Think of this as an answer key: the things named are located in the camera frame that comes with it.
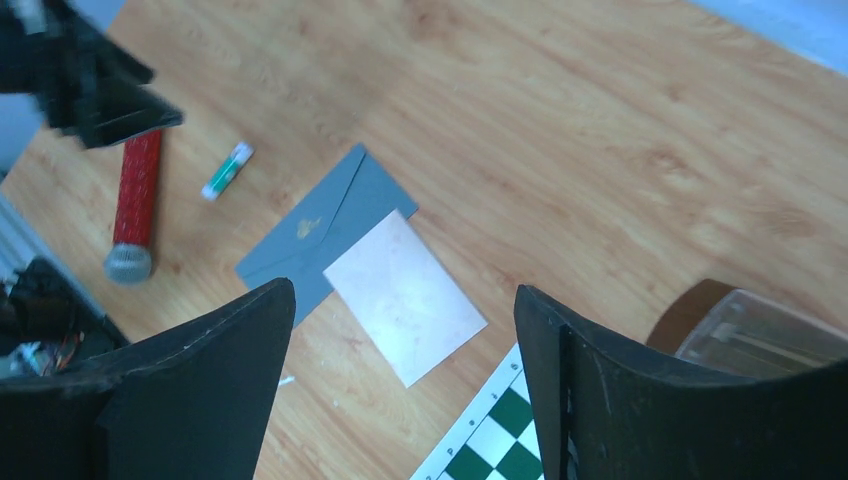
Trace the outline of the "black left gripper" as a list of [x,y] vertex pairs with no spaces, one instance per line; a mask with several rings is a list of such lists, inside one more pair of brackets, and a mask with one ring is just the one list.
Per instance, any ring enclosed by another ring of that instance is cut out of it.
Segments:
[[184,122],[146,87],[154,77],[67,1],[1,3],[1,92],[33,96],[49,128],[88,149]]

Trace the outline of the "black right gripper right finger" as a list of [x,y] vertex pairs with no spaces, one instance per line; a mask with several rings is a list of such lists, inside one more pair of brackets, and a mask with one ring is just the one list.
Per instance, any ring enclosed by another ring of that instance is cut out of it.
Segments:
[[520,285],[548,479],[843,479],[847,364],[758,380],[677,359]]

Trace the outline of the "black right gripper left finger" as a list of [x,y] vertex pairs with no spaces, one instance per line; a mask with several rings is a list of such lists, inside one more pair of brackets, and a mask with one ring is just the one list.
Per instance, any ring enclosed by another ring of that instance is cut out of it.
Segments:
[[5,479],[250,479],[293,328],[274,279],[66,373],[1,385]]

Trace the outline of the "green white glue stick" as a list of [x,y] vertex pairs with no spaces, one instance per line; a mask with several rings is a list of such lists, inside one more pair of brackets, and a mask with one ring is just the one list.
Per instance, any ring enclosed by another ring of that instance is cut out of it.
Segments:
[[209,201],[216,200],[232,183],[239,171],[254,154],[254,148],[245,142],[237,144],[218,170],[201,190],[201,195]]

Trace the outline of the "cream pink envelope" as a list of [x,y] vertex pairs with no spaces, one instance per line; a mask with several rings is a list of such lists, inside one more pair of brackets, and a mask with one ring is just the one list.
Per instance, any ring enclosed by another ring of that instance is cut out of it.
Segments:
[[397,210],[323,275],[406,388],[487,326]]

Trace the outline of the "grey envelope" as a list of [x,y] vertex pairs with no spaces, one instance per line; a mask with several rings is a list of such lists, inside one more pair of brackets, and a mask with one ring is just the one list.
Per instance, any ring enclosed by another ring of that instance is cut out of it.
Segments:
[[347,155],[235,267],[249,289],[284,277],[299,325],[333,291],[324,270],[393,211],[418,204],[363,144]]

